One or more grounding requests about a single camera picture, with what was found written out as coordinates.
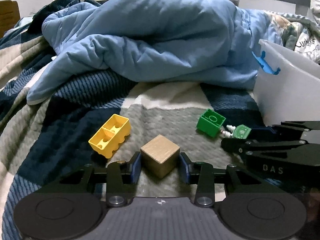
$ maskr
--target wooden cube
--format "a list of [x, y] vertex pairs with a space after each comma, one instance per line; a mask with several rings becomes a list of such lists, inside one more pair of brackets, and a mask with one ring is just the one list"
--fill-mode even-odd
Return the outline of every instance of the wooden cube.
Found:
[[162, 135], [158, 135], [140, 148], [142, 164], [162, 179], [176, 165], [180, 147]]

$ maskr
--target metal screw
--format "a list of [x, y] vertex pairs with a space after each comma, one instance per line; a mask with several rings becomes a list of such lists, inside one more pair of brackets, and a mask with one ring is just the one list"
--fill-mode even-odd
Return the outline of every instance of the metal screw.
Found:
[[208, 206], [212, 204], [212, 199], [208, 197], [197, 198], [197, 203], [202, 206]]
[[108, 200], [113, 205], [120, 205], [124, 203], [124, 198], [121, 196], [111, 196]]

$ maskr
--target plaid blanket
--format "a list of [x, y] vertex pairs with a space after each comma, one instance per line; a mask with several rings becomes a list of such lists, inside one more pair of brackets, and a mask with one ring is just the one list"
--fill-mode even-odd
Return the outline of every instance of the plaid blanket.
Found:
[[[42, 104], [28, 106], [26, 95], [55, 56], [41, 34], [28, 25], [0, 40], [0, 213], [2, 239], [20, 239], [13, 221], [17, 202], [42, 185], [94, 162], [88, 140], [112, 114], [130, 119], [131, 134], [111, 161], [129, 160], [135, 151], [162, 134], [192, 161], [225, 168], [239, 160], [220, 148], [219, 138], [196, 130], [211, 108], [226, 124], [263, 125], [248, 92], [193, 82], [135, 83], [112, 70], [75, 76]], [[99, 197], [104, 197], [104, 187]], [[138, 196], [191, 196], [193, 187], [172, 171], [159, 180], [143, 170]]]

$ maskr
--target fabric texture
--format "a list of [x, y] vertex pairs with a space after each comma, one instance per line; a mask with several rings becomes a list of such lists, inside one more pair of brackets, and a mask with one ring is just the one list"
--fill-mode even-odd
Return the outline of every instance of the fabric texture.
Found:
[[27, 24], [29, 24], [29, 23], [31, 23], [31, 22], [32, 22], [32, 17], [23, 17], [23, 18], [21, 18], [21, 19], [17, 22], [17, 24], [14, 26], [14, 28], [12, 28], [12, 29], [10, 29], [10, 30], [8, 30], [8, 31], [6, 31], [6, 32], [4, 33], [4, 36], [7, 36], [7, 35], [10, 34], [11, 32], [13, 32], [13, 31], [15, 31], [15, 30], [17, 30], [17, 29], [19, 29], [19, 28], [23, 27], [24, 25], [27, 25]]
[[[100, 6], [95, 0], [84, 0], [95, 6]], [[68, 8], [72, 5], [80, 3], [81, 0], [54, 0], [50, 4], [45, 5], [32, 18], [32, 23], [28, 28], [29, 33], [41, 33], [41, 27], [44, 20], [52, 13]]]
[[[110, 68], [73, 76], [49, 99], [29, 106], [30, 87], [55, 62], [56, 53], [40, 34], [26, 32], [27, 28], [0, 40], [0, 61], [5, 62], [2, 66], [11, 66], [6, 67], [7, 72], [14, 76], [0, 91], [2, 239], [21, 239], [13, 221], [14, 207], [21, 198], [83, 164], [106, 165], [88, 140], [112, 114], [128, 117], [132, 126], [112, 161], [130, 159], [161, 133], [193, 161], [206, 160], [223, 168], [239, 160], [223, 152], [219, 138], [196, 130], [199, 116], [214, 108], [227, 118], [226, 124], [263, 125], [257, 105], [245, 90], [197, 82], [137, 83]], [[33, 46], [32, 54], [23, 54]], [[103, 199], [105, 186], [96, 190]], [[144, 170], [136, 194], [192, 197], [194, 190], [179, 181], [176, 170], [162, 181]], [[217, 187], [217, 194], [223, 194], [222, 187]]]
[[308, 15], [266, 12], [281, 35], [283, 46], [320, 63], [320, 0], [311, 0]]
[[282, 44], [267, 14], [229, 0], [84, 2], [51, 14], [42, 32], [58, 57], [30, 89], [30, 105], [73, 75], [108, 68], [135, 82], [252, 89], [259, 65], [251, 51], [260, 52], [259, 39]]

